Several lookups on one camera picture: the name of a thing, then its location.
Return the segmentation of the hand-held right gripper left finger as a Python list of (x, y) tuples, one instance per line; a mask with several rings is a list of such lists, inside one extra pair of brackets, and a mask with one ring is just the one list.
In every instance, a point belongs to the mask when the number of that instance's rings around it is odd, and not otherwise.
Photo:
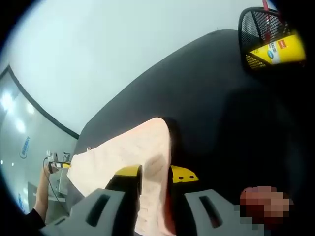
[(142, 165), (118, 170), (104, 189), (75, 204), (69, 217), (41, 229), (44, 236), (132, 236), (139, 211)]

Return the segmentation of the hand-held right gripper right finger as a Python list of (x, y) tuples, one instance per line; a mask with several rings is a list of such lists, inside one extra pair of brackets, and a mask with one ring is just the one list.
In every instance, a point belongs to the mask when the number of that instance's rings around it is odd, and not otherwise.
[(172, 213), (178, 236), (245, 236), (247, 227), (234, 205), (183, 167), (169, 168)]

